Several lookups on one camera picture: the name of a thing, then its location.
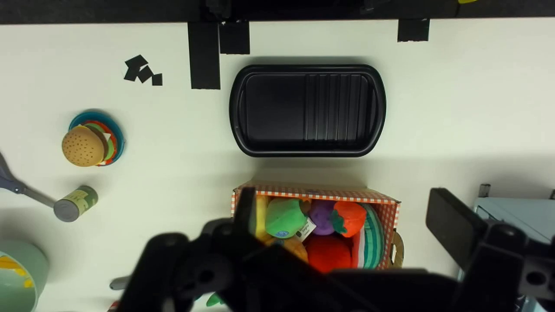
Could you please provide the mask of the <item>cluster of black tape bits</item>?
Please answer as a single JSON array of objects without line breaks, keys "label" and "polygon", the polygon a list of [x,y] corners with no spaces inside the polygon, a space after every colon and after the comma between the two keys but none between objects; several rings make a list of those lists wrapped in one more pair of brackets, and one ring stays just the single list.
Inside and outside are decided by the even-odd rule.
[{"label": "cluster of black tape bits", "polygon": [[150,80],[152,86],[163,86],[163,74],[154,73],[150,68],[149,62],[142,55],[132,57],[124,63],[127,67],[124,80],[136,81],[139,79],[141,83]]}]

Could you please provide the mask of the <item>green plush toy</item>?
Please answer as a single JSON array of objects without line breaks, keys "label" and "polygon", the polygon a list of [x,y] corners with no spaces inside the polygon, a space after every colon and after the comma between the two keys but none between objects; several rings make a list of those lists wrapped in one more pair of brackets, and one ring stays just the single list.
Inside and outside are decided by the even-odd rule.
[{"label": "green plush toy", "polygon": [[299,198],[274,198],[266,209],[265,229],[272,237],[293,237],[307,223]]}]

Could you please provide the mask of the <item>orange plush toy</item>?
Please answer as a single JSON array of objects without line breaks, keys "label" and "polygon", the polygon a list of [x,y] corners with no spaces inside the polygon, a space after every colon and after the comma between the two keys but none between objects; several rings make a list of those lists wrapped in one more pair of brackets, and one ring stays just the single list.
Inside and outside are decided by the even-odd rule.
[{"label": "orange plush toy", "polygon": [[290,237],[286,239],[272,237],[271,239],[265,241],[265,244],[267,246],[279,245],[297,256],[302,261],[305,261],[306,263],[309,262],[307,250],[297,237]]}]

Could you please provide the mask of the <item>black plastic tray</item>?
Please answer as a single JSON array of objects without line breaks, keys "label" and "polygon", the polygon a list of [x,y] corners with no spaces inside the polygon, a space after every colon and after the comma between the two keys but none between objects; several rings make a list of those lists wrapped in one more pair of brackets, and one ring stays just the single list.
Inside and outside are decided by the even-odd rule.
[{"label": "black plastic tray", "polygon": [[381,136],[386,92],[370,65],[248,65],[229,118],[248,156],[361,157]]}]

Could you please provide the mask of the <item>yellow plush toy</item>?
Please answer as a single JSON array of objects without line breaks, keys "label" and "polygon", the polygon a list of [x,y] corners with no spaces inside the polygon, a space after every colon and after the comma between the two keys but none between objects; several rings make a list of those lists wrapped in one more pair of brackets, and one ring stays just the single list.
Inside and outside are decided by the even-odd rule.
[{"label": "yellow plush toy", "polygon": [[256,195],[255,205],[251,210],[248,221],[248,229],[254,237],[262,242],[271,239],[271,235],[266,231],[266,213],[268,211],[269,198],[265,195]]}]

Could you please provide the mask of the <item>brown checkered cardboard box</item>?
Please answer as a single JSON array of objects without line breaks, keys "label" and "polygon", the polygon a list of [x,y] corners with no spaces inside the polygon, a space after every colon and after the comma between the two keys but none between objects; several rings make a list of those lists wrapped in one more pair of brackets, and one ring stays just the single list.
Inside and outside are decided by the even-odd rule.
[{"label": "brown checkered cardboard box", "polygon": [[396,232],[400,207],[398,200],[362,186],[311,185],[252,180],[233,190],[231,196],[232,215],[235,213],[238,195],[244,186],[252,186],[256,189],[256,195],[265,195],[266,197],[335,200],[372,205],[379,216],[385,234],[385,252],[376,270],[385,270],[395,265],[402,267],[404,244],[400,235]]}]

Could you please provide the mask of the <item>plush watermelon slice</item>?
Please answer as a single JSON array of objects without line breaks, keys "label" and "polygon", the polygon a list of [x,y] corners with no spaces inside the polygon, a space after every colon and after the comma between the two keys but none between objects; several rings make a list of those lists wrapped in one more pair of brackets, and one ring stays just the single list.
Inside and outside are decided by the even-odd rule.
[{"label": "plush watermelon slice", "polygon": [[376,269],[385,252],[385,234],[377,212],[368,203],[360,203],[366,211],[361,230],[352,237],[352,266],[361,269]]}]

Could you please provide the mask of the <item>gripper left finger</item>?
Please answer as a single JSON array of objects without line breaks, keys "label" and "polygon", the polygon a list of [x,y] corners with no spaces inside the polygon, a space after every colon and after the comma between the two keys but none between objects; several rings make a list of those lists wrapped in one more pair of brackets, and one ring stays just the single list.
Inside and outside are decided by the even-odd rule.
[{"label": "gripper left finger", "polygon": [[192,312],[216,293],[232,312],[343,312],[331,281],[248,228],[254,188],[244,188],[232,219],[208,222],[197,239],[180,233],[148,241],[116,312]]}]

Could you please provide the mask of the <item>yellow toy food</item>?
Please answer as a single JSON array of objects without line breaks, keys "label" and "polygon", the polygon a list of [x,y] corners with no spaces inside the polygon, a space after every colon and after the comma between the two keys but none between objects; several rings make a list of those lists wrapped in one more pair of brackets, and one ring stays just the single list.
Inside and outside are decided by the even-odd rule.
[{"label": "yellow toy food", "polygon": [[29,272],[24,269],[17,261],[9,256],[0,257],[0,270],[10,271],[23,278],[23,287],[26,289],[34,288],[34,283]]}]

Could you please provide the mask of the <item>light blue bin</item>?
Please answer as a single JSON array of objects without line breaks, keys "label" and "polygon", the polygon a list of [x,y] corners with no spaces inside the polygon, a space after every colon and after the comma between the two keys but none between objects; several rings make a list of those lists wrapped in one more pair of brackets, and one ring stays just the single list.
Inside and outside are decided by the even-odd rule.
[{"label": "light blue bin", "polygon": [[549,198],[494,197],[490,190],[488,183],[478,189],[473,206],[478,216],[511,224],[535,241],[551,243],[555,237],[555,189]]}]

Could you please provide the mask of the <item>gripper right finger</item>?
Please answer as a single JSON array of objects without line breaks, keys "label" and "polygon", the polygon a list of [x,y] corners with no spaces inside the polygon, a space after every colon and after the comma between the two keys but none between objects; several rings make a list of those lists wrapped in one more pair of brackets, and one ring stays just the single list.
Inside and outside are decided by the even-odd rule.
[{"label": "gripper right finger", "polygon": [[482,219],[446,188],[430,190],[425,223],[464,271],[449,312],[514,312],[519,296],[555,312],[555,236],[541,242]]}]

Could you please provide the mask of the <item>round red plush toy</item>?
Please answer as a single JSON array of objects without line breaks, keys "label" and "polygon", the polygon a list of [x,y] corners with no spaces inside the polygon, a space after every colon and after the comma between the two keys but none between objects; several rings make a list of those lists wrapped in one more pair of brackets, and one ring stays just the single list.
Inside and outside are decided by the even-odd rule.
[{"label": "round red plush toy", "polygon": [[351,249],[335,236],[314,236],[305,244],[309,264],[322,273],[352,267]]}]

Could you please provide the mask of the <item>black tape square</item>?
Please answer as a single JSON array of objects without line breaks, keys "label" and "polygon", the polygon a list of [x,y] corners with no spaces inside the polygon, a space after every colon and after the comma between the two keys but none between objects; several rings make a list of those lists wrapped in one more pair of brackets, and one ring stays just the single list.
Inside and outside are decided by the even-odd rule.
[{"label": "black tape square", "polygon": [[429,41],[430,19],[399,19],[397,24],[398,42]]},{"label": "black tape square", "polygon": [[219,50],[222,55],[249,55],[250,24],[247,20],[219,24]]}]

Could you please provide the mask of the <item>purple plush toy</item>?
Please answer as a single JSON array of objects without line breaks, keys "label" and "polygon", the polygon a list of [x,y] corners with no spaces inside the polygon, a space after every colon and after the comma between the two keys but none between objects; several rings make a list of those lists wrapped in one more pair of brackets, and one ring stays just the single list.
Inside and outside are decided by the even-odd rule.
[{"label": "purple plush toy", "polygon": [[331,221],[335,201],[332,200],[313,200],[311,202],[308,216],[315,225],[314,235],[331,235],[335,232]]}]

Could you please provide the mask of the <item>toy burger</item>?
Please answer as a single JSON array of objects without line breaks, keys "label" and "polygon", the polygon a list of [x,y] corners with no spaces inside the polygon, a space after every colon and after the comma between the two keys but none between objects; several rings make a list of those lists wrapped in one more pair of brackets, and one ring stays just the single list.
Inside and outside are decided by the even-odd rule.
[{"label": "toy burger", "polygon": [[62,139],[62,152],[75,166],[107,166],[117,156],[118,141],[106,125],[88,120],[67,132]]}]

